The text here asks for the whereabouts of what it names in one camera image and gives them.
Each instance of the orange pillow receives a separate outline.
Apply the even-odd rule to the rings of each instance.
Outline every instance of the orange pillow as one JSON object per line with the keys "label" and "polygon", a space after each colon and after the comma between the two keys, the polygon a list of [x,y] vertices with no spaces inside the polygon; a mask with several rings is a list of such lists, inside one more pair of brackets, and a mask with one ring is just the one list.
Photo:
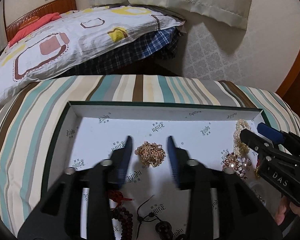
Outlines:
{"label": "orange pillow", "polygon": [[20,25],[19,30],[22,30],[23,28],[29,26],[32,23],[35,23],[39,19],[40,19],[39,16],[34,16],[34,17],[27,19],[23,24]]}

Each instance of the metal bolt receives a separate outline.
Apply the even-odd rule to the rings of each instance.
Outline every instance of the metal bolt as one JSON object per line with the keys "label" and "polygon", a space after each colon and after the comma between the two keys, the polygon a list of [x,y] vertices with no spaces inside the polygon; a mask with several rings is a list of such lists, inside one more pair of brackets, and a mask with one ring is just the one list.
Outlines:
{"label": "metal bolt", "polygon": [[225,168],[223,171],[226,174],[234,174],[234,169],[232,169],[232,168]]}
{"label": "metal bolt", "polygon": [[112,165],[112,161],[110,159],[105,159],[101,162],[102,166],[110,166]]}
{"label": "metal bolt", "polygon": [[189,159],[189,160],[187,160],[187,164],[188,164],[189,166],[197,166],[199,163],[198,163],[197,160]]}
{"label": "metal bolt", "polygon": [[75,169],[73,167],[68,167],[65,169],[65,174],[71,175],[75,173]]}

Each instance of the bedspread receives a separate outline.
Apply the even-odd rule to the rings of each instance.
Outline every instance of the bedspread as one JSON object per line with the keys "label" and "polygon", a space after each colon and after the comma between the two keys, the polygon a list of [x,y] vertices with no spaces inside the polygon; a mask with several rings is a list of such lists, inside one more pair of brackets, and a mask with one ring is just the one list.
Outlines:
{"label": "bedspread", "polygon": [[15,235],[40,200],[47,151],[65,105],[85,100],[262,108],[273,128],[300,136],[299,117],[278,95],[231,82],[146,75],[33,82],[0,110],[0,218]]}

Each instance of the red string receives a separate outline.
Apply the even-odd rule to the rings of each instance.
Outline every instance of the red string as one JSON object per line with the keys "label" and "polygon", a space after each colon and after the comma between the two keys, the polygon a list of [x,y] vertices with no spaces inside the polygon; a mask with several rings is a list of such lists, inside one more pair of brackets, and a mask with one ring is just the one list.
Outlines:
{"label": "red string", "polygon": [[117,203],[117,207],[122,205],[122,200],[131,201],[131,198],[123,197],[123,194],[117,190],[108,190],[108,198]]}

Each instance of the wooden trim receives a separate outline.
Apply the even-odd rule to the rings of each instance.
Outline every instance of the wooden trim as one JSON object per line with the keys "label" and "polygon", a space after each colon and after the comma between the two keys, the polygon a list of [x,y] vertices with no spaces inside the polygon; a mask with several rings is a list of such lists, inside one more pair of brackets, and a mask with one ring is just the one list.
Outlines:
{"label": "wooden trim", "polygon": [[34,16],[42,17],[49,13],[65,13],[70,10],[76,10],[77,7],[75,5],[75,0],[55,0],[45,5],[38,7],[37,9],[32,10],[31,12],[23,15],[18,20],[11,23],[8,27],[6,27],[6,34],[8,42],[12,40],[12,38],[19,31],[20,26],[29,18]]}
{"label": "wooden trim", "polygon": [[290,69],[289,73],[287,74],[286,78],[283,80],[280,87],[277,89],[276,93],[283,98],[284,95],[287,93],[291,85],[294,83],[295,79],[300,73],[300,50],[294,61],[292,68]]}

